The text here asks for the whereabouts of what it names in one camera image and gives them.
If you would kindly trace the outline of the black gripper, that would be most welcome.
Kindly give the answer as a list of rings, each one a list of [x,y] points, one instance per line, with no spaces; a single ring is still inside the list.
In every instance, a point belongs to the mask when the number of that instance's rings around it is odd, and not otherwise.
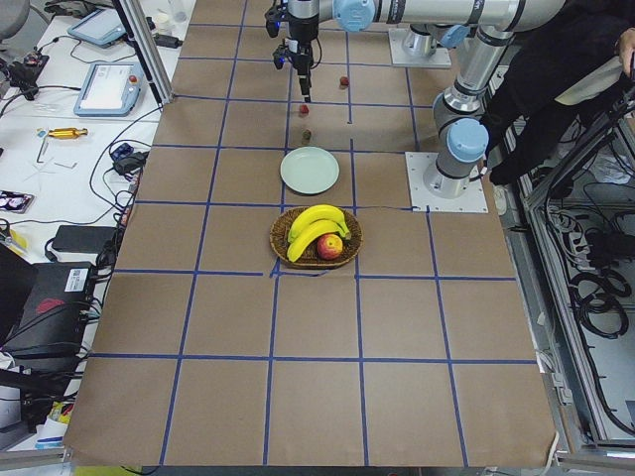
[[[314,55],[312,42],[301,43],[291,38],[286,38],[282,42],[284,57],[298,73],[301,96],[306,103],[312,102],[312,79],[310,71],[316,68],[320,63],[319,39],[315,39],[315,42],[317,43],[317,57]]]

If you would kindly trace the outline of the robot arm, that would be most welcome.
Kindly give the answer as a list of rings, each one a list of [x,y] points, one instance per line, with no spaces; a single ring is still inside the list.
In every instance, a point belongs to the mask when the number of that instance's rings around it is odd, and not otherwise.
[[[489,135],[476,114],[491,75],[512,42],[512,32],[480,26],[467,42],[459,72],[451,86],[434,102],[440,151],[424,172],[424,183],[434,195],[455,199],[470,183],[470,174],[484,157]]]
[[[266,12],[265,27],[270,37],[279,34],[286,23],[287,37],[273,53],[274,65],[285,63],[297,72],[302,97],[311,99],[312,69],[315,67],[313,43],[318,40],[318,25],[334,20],[347,32],[360,32],[373,23],[487,27],[497,35],[481,36],[474,53],[495,56],[501,42],[516,32],[544,25],[564,6],[562,1],[275,1]]]

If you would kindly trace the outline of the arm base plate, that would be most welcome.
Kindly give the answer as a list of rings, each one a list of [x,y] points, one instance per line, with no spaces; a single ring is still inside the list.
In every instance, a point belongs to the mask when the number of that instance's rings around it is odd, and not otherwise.
[[[487,213],[478,167],[467,178],[448,178],[437,168],[438,153],[405,154],[411,207],[420,212]]]
[[[451,59],[447,48],[422,25],[392,28],[388,31],[392,66],[449,69]]]

